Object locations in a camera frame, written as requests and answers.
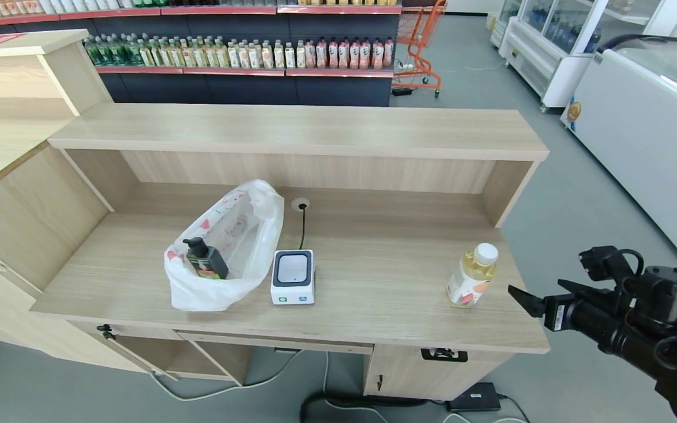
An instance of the shopping cart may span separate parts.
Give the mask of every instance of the shopping cart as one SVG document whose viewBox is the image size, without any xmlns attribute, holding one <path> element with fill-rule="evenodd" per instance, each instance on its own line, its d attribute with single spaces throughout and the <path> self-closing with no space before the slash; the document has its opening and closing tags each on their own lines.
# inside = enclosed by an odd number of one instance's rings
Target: shopping cart
<svg viewBox="0 0 677 423">
<path fill-rule="evenodd" d="M 446 0 L 436 0 L 432 6 L 405 7 L 401 10 L 398 22 L 399 45 L 406 45 L 407 62 L 401 60 L 400 70 L 393 74 L 393 86 L 408 86 L 408 88 L 434 88 L 435 98 L 440 95 L 441 78 L 433 72 L 433 64 L 422 57 L 422 50 L 430 45 L 435 29 L 438 28 L 440 17 L 446 8 Z M 417 83 L 417 77 L 422 77 L 422 83 Z"/>
</svg>

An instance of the display refrigerator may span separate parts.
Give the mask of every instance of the display refrigerator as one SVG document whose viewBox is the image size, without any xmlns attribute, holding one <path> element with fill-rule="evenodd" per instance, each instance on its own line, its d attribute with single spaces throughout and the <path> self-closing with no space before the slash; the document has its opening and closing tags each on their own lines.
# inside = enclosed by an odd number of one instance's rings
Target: display refrigerator
<svg viewBox="0 0 677 423">
<path fill-rule="evenodd" d="M 677 247 L 677 38 L 602 46 L 561 120 Z"/>
<path fill-rule="evenodd" d="M 677 0 L 506 0 L 500 18 L 491 41 L 505 64 L 539 94 L 545 112 L 566 105 L 605 41 L 619 35 L 670 35 L 677 24 Z"/>
</svg>

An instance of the white bottle cap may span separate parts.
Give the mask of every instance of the white bottle cap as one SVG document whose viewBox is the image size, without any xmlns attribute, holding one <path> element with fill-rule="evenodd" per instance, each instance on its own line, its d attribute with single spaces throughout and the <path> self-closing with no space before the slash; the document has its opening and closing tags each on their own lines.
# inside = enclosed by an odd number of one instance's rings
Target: white bottle cap
<svg viewBox="0 0 677 423">
<path fill-rule="evenodd" d="M 481 243 L 475 249 L 475 260 L 482 266 L 489 266 L 498 260 L 498 249 L 493 244 Z"/>
</svg>

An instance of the plastic bag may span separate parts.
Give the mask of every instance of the plastic bag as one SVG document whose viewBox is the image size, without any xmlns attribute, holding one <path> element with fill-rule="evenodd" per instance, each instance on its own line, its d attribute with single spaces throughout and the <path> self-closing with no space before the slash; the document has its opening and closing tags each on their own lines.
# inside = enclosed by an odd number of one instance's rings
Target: plastic bag
<svg viewBox="0 0 677 423">
<path fill-rule="evenodd" d="M 172 306 L 185 311 L 223 311 L 260 285 L 271 268 L 284 224 L 284 197 L 265 180 L 236 187 L 198 217 L 164 252 Z M 185 258 L 182 239 L 199 236 L 221 252 L 226 279 L 201 278 Z"/>
</svg>

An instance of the black handle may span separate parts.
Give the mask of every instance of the black handle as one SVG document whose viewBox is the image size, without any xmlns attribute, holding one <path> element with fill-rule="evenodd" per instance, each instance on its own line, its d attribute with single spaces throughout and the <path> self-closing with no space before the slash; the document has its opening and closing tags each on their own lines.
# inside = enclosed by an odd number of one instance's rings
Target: black handle
<svg viewBox="0 0 677 423">
<path fill-rule="evenodd" d="M 470 359 L 466 351 L 453 351 L 449 348 L 422 348 L 422 359 L 427 361 L 449 361 L 467 363 Z"/>
</svg>

